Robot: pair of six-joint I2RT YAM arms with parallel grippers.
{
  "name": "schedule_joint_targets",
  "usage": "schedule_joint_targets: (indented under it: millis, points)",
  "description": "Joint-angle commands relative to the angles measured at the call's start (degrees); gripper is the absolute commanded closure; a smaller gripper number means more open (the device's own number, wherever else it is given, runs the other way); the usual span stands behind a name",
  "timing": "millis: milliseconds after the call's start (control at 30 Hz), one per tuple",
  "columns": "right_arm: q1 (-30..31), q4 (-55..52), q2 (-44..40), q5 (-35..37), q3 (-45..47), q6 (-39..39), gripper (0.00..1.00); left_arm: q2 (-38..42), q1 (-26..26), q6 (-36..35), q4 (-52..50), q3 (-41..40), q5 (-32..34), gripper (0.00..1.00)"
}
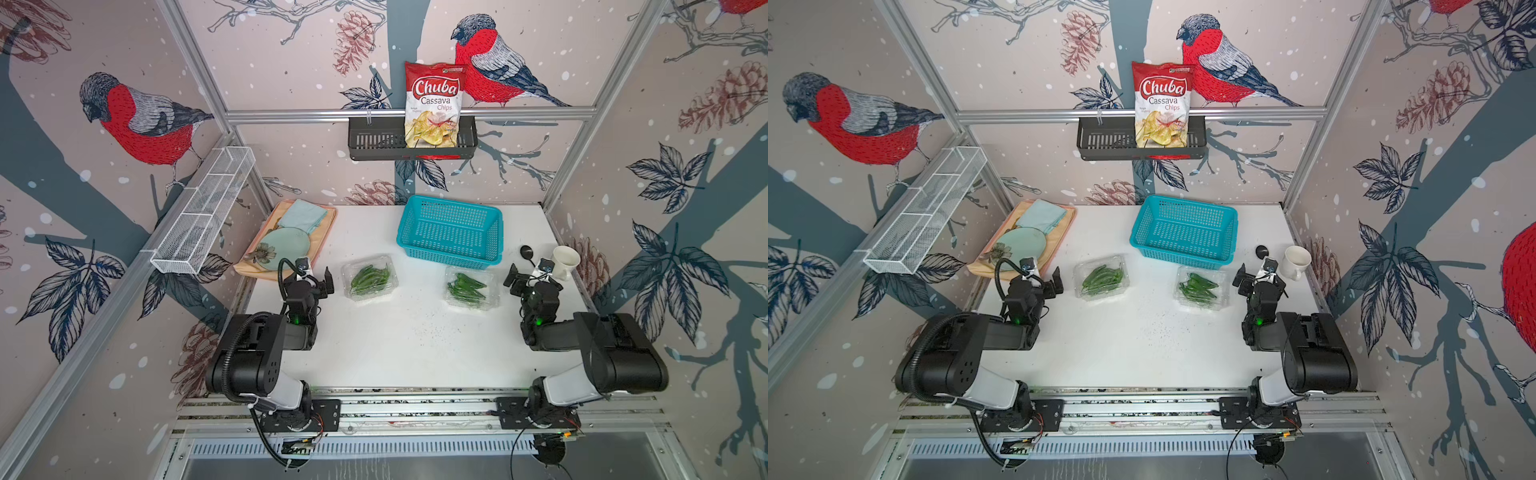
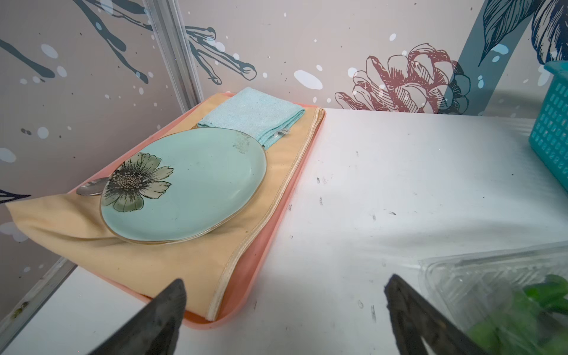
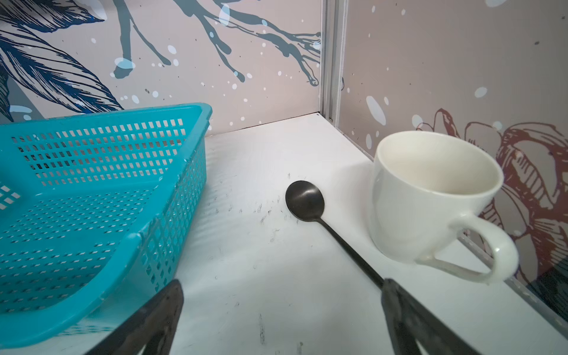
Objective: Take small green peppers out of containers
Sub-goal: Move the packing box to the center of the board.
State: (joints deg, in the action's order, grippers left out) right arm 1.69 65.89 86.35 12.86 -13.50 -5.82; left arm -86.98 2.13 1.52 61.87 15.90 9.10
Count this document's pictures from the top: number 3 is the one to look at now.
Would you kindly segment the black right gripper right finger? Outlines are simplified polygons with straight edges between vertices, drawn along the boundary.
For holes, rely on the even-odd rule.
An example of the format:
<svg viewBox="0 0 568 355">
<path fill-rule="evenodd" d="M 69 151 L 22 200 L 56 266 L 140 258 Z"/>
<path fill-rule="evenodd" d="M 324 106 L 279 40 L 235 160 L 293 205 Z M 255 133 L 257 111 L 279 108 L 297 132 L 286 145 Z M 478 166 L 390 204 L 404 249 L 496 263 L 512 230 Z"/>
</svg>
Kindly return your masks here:
<svg viewBox="0 0 568 355">
<path fill-rule="evenodd" d="M 382 306 L 395 354 L 477 354 L 395 280 L 386 279 Z"/>
</svg>

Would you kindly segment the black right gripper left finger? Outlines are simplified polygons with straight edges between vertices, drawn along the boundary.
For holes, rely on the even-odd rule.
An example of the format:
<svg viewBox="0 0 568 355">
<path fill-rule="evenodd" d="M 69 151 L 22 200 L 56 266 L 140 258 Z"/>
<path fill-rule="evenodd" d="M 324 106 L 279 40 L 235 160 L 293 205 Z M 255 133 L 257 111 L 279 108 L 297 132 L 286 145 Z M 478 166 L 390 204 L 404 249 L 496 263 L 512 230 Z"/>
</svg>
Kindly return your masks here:
<svg viewBox="0 0 568 355">
<path fill-rule="evenodd" d="M 87 353 L 169 354 L 183 301 L 180 281 L 171 281 Z"/>
</svg>

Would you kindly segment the teal plastic mesh basket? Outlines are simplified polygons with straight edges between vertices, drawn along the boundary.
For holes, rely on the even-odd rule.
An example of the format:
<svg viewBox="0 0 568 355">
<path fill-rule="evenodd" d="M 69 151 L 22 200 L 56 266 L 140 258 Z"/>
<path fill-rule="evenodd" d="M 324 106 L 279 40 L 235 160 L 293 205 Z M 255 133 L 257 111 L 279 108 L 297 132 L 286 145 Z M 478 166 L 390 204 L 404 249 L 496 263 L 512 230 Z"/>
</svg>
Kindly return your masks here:
<svg viewBox="0 0 568 355">
<path fill-rule="evenodd" d="M 212 108 L 1 127 L 1 347 L 112 331 L 170 283 L 206 185 Z"/>
</svg>

